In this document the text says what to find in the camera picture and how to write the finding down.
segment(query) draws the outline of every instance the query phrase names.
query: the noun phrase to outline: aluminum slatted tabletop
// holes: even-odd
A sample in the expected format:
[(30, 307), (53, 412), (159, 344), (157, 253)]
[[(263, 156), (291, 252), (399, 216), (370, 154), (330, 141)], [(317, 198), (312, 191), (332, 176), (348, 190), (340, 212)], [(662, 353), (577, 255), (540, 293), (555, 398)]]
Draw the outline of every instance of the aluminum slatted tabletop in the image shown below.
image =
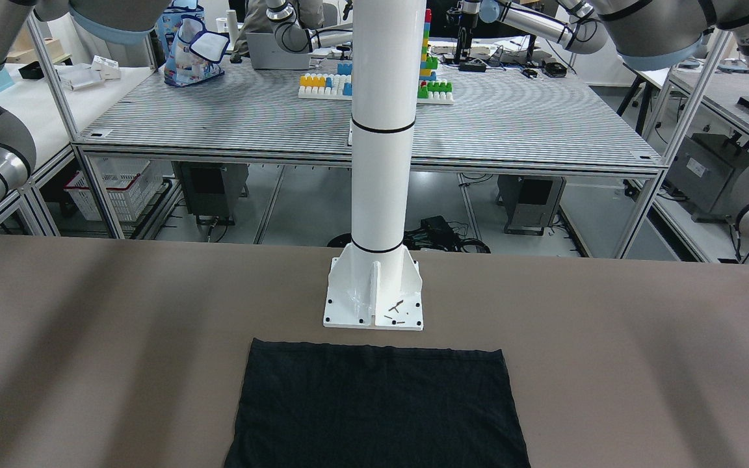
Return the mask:
[[(334, 72), (326, 60), (312, 72)], [(90, 156), (350, 166), (349, 101), (297, 97), (302, 71), (226, 73), (176, 89), (153, 74), (81, 133)], [(413, 169), (657, 177), (656, 152), (579, 78), (442, 66), (454, 106), (419, 105)]]
[[(675, 71), (670, 81), (684, 93), (692, 93), (699, 73)], [(749, 96), (749, 73), (716, 73), (710, 80), (703, 103), (749, 136), (749, 109), (738, 103), (742, 96)]]

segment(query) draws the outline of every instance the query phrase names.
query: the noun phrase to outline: brown tabletop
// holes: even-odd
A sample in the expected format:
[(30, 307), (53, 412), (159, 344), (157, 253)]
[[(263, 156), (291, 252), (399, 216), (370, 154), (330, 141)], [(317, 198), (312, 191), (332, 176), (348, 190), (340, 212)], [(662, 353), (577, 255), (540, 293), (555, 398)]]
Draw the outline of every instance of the brown tabletop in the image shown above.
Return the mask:
[(321, 325), (336, 251), (0, 236), (0, 466), (220, 466), (250, 340), (502, 349), (540, 466), (749, 466), (749, 266), (416, 252), (425, 330)]

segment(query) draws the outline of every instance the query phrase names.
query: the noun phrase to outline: plastic basket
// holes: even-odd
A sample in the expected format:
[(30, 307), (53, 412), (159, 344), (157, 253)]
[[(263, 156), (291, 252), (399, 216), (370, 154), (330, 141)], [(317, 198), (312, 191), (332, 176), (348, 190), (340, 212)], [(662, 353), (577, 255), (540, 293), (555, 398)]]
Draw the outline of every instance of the plastic basket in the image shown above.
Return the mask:
[[(122, 222), (134, 222), (143, 213), (149, 199), (155, 195), (163, 179), (155, 165), (145, 159), (102, 158), (96, 162), (106, 185), (117, 217)], [(77, 172), (62, 188), (77, 204), (87, 221), (100, 221), (100, 211), (82, 172)]]

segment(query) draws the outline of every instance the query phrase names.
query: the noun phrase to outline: black towel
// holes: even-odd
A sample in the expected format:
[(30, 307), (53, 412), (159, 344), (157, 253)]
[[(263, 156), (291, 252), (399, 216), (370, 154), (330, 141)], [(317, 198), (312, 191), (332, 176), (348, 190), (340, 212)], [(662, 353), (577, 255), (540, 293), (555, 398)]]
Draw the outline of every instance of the black towel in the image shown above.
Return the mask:
[(259, 340), (224, 465), (530, 466), (501, 350)]

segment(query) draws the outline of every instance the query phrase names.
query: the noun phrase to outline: white sticker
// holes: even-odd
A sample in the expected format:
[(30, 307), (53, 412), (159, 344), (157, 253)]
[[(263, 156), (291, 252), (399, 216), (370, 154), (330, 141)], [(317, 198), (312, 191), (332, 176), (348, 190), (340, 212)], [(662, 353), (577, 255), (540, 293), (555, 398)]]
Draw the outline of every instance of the white sticker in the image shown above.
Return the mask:
[(704, 172), (707, 171), (707, 168), (704, 168), (700, 162), (692, 159), (692, 157), (687, 161), (687, 169), (698, 177), (704, 177)]

